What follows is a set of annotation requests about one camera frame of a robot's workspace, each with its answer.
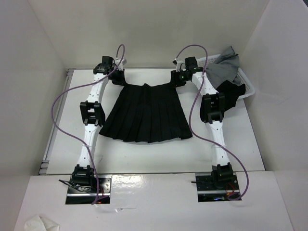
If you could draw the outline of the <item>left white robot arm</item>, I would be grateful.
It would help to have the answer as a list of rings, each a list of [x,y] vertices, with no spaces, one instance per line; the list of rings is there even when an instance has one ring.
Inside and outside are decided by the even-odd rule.
[[[94,81],[90,94],[84,102],[81,102],[80,112],[84,125],[83,146],[77,165],[74,168],[70,183],[79,191],[96,192],[103,194],[99,186],[99,178],[95,173],[94,152],[99,131],[105,123],[105,113],[101,101],[106,85],[110,79],[121,79],[124,75],[125,58],[113,59],[103,56],[102,62],[94,70]]]

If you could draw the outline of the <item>black pleated skirt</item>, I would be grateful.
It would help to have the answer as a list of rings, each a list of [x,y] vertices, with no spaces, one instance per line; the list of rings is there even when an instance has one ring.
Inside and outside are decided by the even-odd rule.
[[[99,134],[147,143],[193,136],[172,83],[124,85]]]

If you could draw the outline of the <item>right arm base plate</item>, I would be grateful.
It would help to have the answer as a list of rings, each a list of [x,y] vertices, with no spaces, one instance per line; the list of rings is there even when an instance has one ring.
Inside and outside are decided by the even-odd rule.
[[[191,183],[196,185],[198,202],[229,201],[229,197],[236,199],[241,195],[236,175],[230,181],[216,186],[210,173],[200,173],[195,174]]]

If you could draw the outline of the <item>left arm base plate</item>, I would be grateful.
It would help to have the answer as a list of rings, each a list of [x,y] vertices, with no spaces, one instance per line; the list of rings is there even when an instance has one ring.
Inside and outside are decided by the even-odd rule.
[[[67,186],[66,205],[85,205],[91,204],[96,198],[96,179],[94,178],[94,185],[81,185],[73,183],[72,180],[58,180]],[[110,204],[110,194],[112,185],[111,175],[99,175],[99,194],[96,204]]]

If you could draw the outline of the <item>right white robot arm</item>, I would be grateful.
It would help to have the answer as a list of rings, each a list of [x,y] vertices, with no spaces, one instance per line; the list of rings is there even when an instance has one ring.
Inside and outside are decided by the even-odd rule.
[[[212,171],[211,185],[215,189],[224,189],[233,178],[233,169],[225,150],[223,136],[223,118],[225,112],[225,96],[219,93],[210,83],[204,68],[198,66],[195,57],[186,58],[185,61],[174,59],[176,69],[171,72],[171,83],[176,87],[184,86],[191,81],[202,96],[200,106],[200,119],[211,132]]]

